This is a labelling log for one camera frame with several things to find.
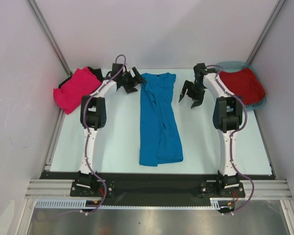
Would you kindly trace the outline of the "blue t shirt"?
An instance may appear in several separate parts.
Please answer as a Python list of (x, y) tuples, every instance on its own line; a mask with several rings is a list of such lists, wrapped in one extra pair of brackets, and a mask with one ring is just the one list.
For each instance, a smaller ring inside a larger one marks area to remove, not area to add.
[(172, 109), (176, 75), (144, 73), (140, 95), (139, 164), (158, 166), (183, 161), (183, 150)]

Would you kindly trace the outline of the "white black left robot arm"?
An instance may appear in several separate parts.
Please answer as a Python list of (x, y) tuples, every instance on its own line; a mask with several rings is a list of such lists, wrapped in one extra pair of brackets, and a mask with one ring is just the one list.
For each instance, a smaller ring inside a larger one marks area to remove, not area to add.
[(96, 194), (101, 181), (96, 168), (93, 166), (93, 158), (99, 131), (106, 125), (107, 121), (106, 98), (121, 87), (127, 94), (134, 93), (137, 91), (136, 86), (138, 84), (146, 82), (136, 67), (129, 71), (126, 65), (115, 62), (102, 84), (90, 95), (82, 97), (80, 122), (84, 128), (85, 146), (78, 171), (79, 177), (75, 182), (78, 186), (81, 186), (82, 191), (87, 195)]

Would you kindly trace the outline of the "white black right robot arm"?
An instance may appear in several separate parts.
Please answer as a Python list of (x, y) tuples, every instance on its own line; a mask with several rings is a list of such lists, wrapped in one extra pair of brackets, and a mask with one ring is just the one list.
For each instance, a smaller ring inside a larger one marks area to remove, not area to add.
[(203, 196), (236, 197), (242, 192), (241, 173), (237, 169), (237, 134), (247, 124), (246, 108), (242, 100), (234, 95), (221, 81), (216, 65), (207, 66), (198, 63), (193, 67), (195, 79), (186, 80), (179, 95), (192, 99), (192, 108), (203, 103), (204, 94), (209, 91), (214, 100), (213, 126), (220, 138), (220, 167), (215, 182), (203, 182), (200, 190)]

